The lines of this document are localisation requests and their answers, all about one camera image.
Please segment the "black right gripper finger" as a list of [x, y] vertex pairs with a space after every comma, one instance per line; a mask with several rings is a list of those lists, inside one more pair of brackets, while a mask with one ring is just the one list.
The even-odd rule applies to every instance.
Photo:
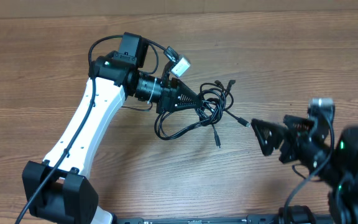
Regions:
[[251, 126], [264, 156], [269, 156], [274, 150], [280, 148], [288, 131], [287, 128], [279, 124], [261, 119], [252, 119]]
[[283, 122], [291, 132], [295, 133], [296, 137], [309, 136], [314, 128], [313, 120], [292, 115], [285, 115]]

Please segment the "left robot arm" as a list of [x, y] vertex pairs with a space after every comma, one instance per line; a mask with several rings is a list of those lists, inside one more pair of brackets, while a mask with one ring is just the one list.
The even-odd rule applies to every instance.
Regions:
[[23, 213], [54, 223], [116, 223], [103, 210], [89, 177], [99, 144], [117, 111], [129, 96], [155, 103], [157, 112], [198, 107], [197, 95], [182, 81], [190, 61], [166, 47], [163, 74], [143, 71], [148, 49], [160, 45], [140, 35], [120, 35], [117, 50], [90, 58], [88, 81], [81, 102], [59, 141], [42, 162], [30, 161], [22, 181], [27, 202]]

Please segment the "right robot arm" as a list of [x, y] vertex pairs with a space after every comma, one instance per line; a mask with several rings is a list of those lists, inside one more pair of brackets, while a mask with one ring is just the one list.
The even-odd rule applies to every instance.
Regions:
[[309, 175], [291, 192], [282, 210], [285, 223], [295, 223], [289, 204], [313, 177], [328, 184], [329, 212], [334, 223], [358, 223], [358, 126], [334, 135], [334, 106], [309, 106], [308, 117], [286, 115], [283, 124], [251, 121], [262, 154], [281, 152], [280, 162], [299, 161]]

